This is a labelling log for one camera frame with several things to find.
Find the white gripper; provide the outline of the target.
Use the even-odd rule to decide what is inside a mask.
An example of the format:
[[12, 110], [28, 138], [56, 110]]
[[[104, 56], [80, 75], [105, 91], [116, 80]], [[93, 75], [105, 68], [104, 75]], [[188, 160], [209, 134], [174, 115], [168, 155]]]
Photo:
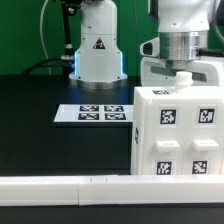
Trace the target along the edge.
[[[199, 60], [188, 61], [184, 71], [192, 73], [193, 86], [224, 87], [224, 59], [202, 56]], [[177, 69], [171, 68], [164, 60], [144, 57], [141, 61], [141, 85], [144, 87], [168, 87], [175, 84]]]

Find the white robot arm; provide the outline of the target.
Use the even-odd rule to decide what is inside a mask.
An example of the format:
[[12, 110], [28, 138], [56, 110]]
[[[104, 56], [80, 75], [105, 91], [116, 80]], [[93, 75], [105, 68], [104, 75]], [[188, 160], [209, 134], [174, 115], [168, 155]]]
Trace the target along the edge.
[[[178, 71], [191, 72], [195, 85], [224, 87], [224, 52], [207, 48], [208, 31], [218, 22], [224, 0], [148, 0], [158, 36], [140, 45], [143, 86], [172, 86]], [[81, 45], [70, 79], [84, 88], [124, 83], [117, 47], [117, 8], [112, 0], [84, 0]]]

